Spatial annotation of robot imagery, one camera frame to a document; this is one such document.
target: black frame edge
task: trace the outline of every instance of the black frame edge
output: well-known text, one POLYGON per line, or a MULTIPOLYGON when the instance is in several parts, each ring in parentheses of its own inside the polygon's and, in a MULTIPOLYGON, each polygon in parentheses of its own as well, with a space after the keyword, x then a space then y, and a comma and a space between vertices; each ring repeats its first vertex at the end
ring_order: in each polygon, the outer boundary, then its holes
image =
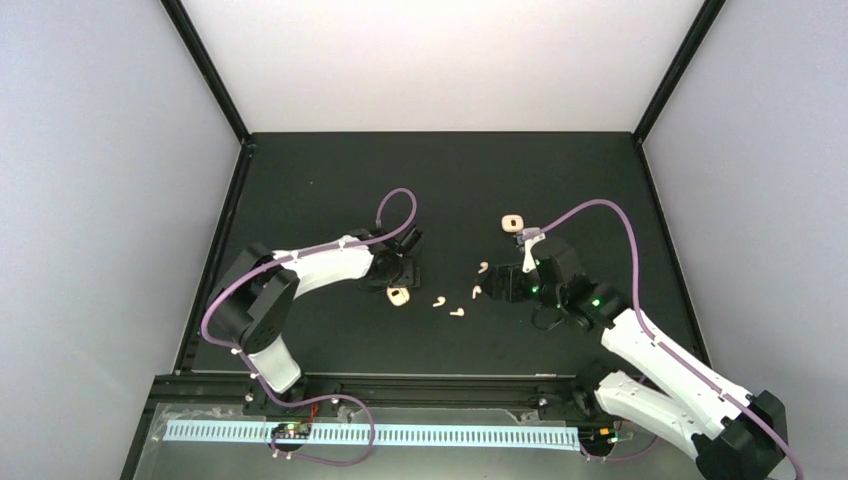
POLYGON ((239 142, 244 145, 250 138, 250 132, 248 132, 247 126, 245 126, 242 121, 241 115, 239 115, 236 105, 233 103, 232 97, 230 97, 230 94, 227 92, 227 88, 224 86, 224 81, 221 80, 221 76, 218 75, 218 70, 215 69, 215 65, 212 63, 212 58, 209 56, 209 52, 207 52, 206 47, 203 46, 203 42, 200 40, 200 35, 191 23, 191 19, 188 17, 188 12, 186 11, 183 2, 181 0, 161 1, 162 6, 165 7, 165 11, 168 12, 168 16, 171 17, 174 27, 176 27, 177 32, 183 39, 183 43, 185 43, 186 48, 188 48, 189 53, 191 53, 191 57, 197 64, 197 68, 200 69, 203 79, 206 80, 209 90, 212 91, 212 95, 214 95, 215 100, 218 101, 221 111, 224 113, 224 116, 230 123, 230 127, 233 129, 233 133, 235 133, 239 142))
POLYGON ((639 164, 642 167, 642 173, 645 175, 645 181, 648 182, 648 190, 651 193, 651 202, 653 203, 654 211, 657 214, 657 220, 660 224, 660 230, 662 230, 662 236, 665 240, 668 255, 671 257, 671 264, 674 268, 674 276, 680 286, 680 292, 683 295, 683 304, 686 306, 686 316, 692 326, 692 335, 695 337, 695 347, 698 349, 698 351, 695 352, 695 356, 699 358, 704 365, 712 368, 707 344, 704 342, 704 336, 701 333, 701 326, 695 316, 695 308, 692 306, 692 297, 689 296, 689 289, 686 287, 686 281, 683 278, 683 269, 680 267, 680 259, 677 256, 677 250, 675 250, 674 243, 671 240, 671 232, 669 231, 668 224, 665 221, 665 213, 663 212, 662 205, 660 203, 660 197, 657 194, 654 177, 651 175, 651 168, 650 165, 648 165, 648 157, 645 156, 645 149, 642 148, 642 142, 636 138, 636 134, 633 134, 631 141, 633 143, 633 149, 636 151, 636 156, 639 157, 639 164))
POLYGON ((177 351, 177 358, 174 362, 174 371, 187 371, 191 369, 192 359, 194 358, 194 349, 197 345, 197 335, 195 330, 200 326, 200 320, 203 312, 206 310, 206 300, 212 293, 215 278, 218 276, 218 267, 221 262, 221 253, 227 243, 227 237, 230 234, 230 227, 235 217, 236 208, 238 207, 241 191, 244 187, 247 172, 250 168, 250 162, 253 159, 253 151, 256 145, 247 143, 241 147, 238 160, 236 160, 233 177, 230 181, 230 186, 227 189, 227 196, 224 198, 224 206, 221 208, 221 216, 218 217, 218 226, 215 228, 215 234, 212 237, 212 245, 209 247, 209 255, 206 257, 206 264, 203 266, 203 273, 200 277, 200 283, 197 287, 197 293, 194 297, 194 302, 191 305, 191 311, 188 316, 186 329, 183 332, 183 338, 180 342, 180 348, 177 351))
POLYGON ((657 91, 654 92, 654 96, 651 98, 648 108, 646 108, 645 113, 642 114, 642 119, 639 120, 639 125, 637 125, 636 130, 633 131, 633 135, 638 144, 643 143, 645 139, 648 138, 651 128, 654 126, 654 123, 656 123, 657 119, 660 117, 663 108, 665 108, 666 103, 668 103, 668 100, 671 98, 671 94, 674 92, 674 88, 677 87, 677 84, 683 77, 683 72, 686 71, 686 67, 689 66, 692 58, 695 57, 698 47, 701 46, 701 42, 703 42, 704 37, 707 36, 707 32, 709 32, 713 21, 715 21, 718 13, 721 11, 721 7, 724 6, 724 2, 725 0, 705 0, 704 4, 701 5, 698 15, 695 16, 692 26, 690 26, 689 31, 686 32, 686 37, 683 38, 683 43, 680 45, 680 48, 677 49, 677 53, 674 55, 671 65, 669 65, 668 70, 666 70, 659 87, 657 87, 657 91))

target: black metal rail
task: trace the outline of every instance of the black metal rail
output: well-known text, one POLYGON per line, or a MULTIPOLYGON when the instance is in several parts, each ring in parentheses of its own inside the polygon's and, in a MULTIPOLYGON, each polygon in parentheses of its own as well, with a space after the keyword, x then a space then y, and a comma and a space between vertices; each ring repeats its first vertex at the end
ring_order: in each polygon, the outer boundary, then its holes
POLYGON ((236 138, 238 138, 242 145, 246 144, 250 138, 250 132, 248 132, 247 126, 242 121, 232 97, 227 92, 224 81, 218 75, 218 70, 212 63, 209 52, 203 46, 200 35, 194 29, 194 25, 188 17, 188 12, 186 12, 183 2, 180 0, 162 0, 162 6, 165 7, 165 11, 168 12, 168 16, 174 22, 177 32, 182 37, 183 43, 185 43, 191 57, 197 64, 197 68, 200 69, 200 74, 203 75, 206 84, 209 85, 209 90, 212 91, 212 95, 218 101, 221 111, 227 117, 227 121, 230 123, 230 127, 233 129, 236 138))
POLYGON ((660 86, 657 87, 657 91, 654 93, 653 98, 651 98, 651 103, 648 104, 648 108, 642 114, 639 125, 633 132, 637 144, 641 145, 648 137, 648 133, 650 133, 654 123, 660 117, 660 113, 665 108, 665 104, 668 103, 668 99, 671 98, 674 88, 677 87, 680 79, 683 78, 683 72, 686 71, 686 67, 689 66, 689 63, 695 57, 695 52, 698 51, 698 47, 701 46, 701 42, 707 36, 707 32, 709 32, 713 21, 718 16, 718 12, 724 6, 724 2, 725 0, 706 0, 701 6, 701 10, 695 17, 695 21, 692 22, 692 26, 689 27, 683 43, 680 45, 680 48, 674 55, 674 59, 671 61, 671 65, 665 72, 660 86))

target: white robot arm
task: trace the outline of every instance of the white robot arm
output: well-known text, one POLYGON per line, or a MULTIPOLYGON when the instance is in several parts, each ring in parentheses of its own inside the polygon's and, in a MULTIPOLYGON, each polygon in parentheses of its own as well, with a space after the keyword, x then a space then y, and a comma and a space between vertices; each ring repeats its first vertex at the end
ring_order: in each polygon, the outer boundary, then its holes
POLYGON ((589 279, 563 240, 525 229, 518 243, 524 261, 490 269, 480 281, 483 291, 510 302, 535 300, 537 308, 557 311, 586 331, 602 329, 601 345, 661 390, 601 367, 582 379, 578 375, 575 404, 626 418, 657 434, 694 459, 708 480, 762 480, 783 459, 775 442, 725 398, 738 399, 786 439, 785 408, 774 395, 764 391, 754 396, 722 377, 644 312, 640 324, 622 295, 589 279))
POLYGON ((414 258, 408 255, 421 237, 417 228, 413 225, 399 239, 370 246, 350 246, 358 240, 378 236, 375 233, 358 230, 335 242, 308 247, 318 252, 304 256, 296 250, 271 252, 261 245, 252 245, 242 252, 218 283, 211 296, 213 299, 256 265, 291 257, 236 290, 212 317, 213 322, 238 343, 274 391, 287 391, 301 376, 300 366, 281 335, 296 298, 343 280, 363 279, 365 290, 373 292, 387 290, 393 293, 418 285, 418 268, 414 258))

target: black enclosure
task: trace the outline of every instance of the black enclosure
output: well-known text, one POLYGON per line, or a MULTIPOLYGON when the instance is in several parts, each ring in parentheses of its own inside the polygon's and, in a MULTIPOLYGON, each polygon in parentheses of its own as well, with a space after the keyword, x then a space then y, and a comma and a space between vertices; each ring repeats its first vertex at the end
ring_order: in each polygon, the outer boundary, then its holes
MULTIPOLYGON (((297 248, 370 227, 380 199, 398 186, 410 188, 419 200, 422 287, 402 309, 350 282, 299 299, 284 336, 306 372, 305 396, 346 393, 374 406, 537 409, 542 418, 573 426, 608 421, 537 399, 563 394, 573 376, 598 358, 635 370, 576 328, 533 329, 530 304, 471 299, 481 261, 494 265, 519 258, 499 228, 503 215, 521 214, 529 226, 543 226, 596 197, 619 203, 634 224, 645 310, 709 364, 641 145, 723 0, 704 2, 632 133, 251 133, 182 3, 162 4, 242 149, 174 374, 154 381, 122 478, 132 478, 160 402, 237 404, 250 393, 257 397, 248 408, 264 404, 243 365, 198 335, 211 288, 235 256, 254 242, 297 248), (433 309, 439 295, 466 315, 433 309)), ((402 221, 407 208, 406 200, 393 201, 385 224, 402 221)), ((629 294, 629 250, 614 214, 595 208, 554 235, 576 248, 590 276, 629 294)), ((325 411, 332 414, 334 406, 325 411)))

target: black table surface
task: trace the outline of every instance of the black table surface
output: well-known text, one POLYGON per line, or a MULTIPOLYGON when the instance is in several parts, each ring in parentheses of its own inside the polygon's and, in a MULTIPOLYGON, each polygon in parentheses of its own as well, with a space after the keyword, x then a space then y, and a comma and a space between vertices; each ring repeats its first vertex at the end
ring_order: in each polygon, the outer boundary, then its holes
MULTIPOLYGON (((374 225, 383 196, 415 192, 422 285, 409 304, 341 282, 295 302, 283 338, 307 373, 535 375, 578 373, 594 359, 635 373, 607 352, 598 332, 530 325, 530 303, 472 300, 481 261, 514 263, 521 255, 501 230, 505 214, 544 226, 575 205, 610 199, 633 223, 641 259, 641 299, 651 319, 696 351, 673 260, 664 242, 645 173, 626 133, 260 133, 219 274, 248 244, 293 249, 325 243, 374 225), (436 297, 447 304, 433 308, 436 297), (449 315, 462 307, 464 317, 449 315)), ((409 202, 393 199, 391 228, 409 202)), ((553 232, 580 255, 589 275, 629 295, 631 265, 618 217, 585 211, 553 232)), ((221 336, 220 330, 211 329, 221 336)), ((195 371, 243 371, 227 349, 201 342, 195 371)))

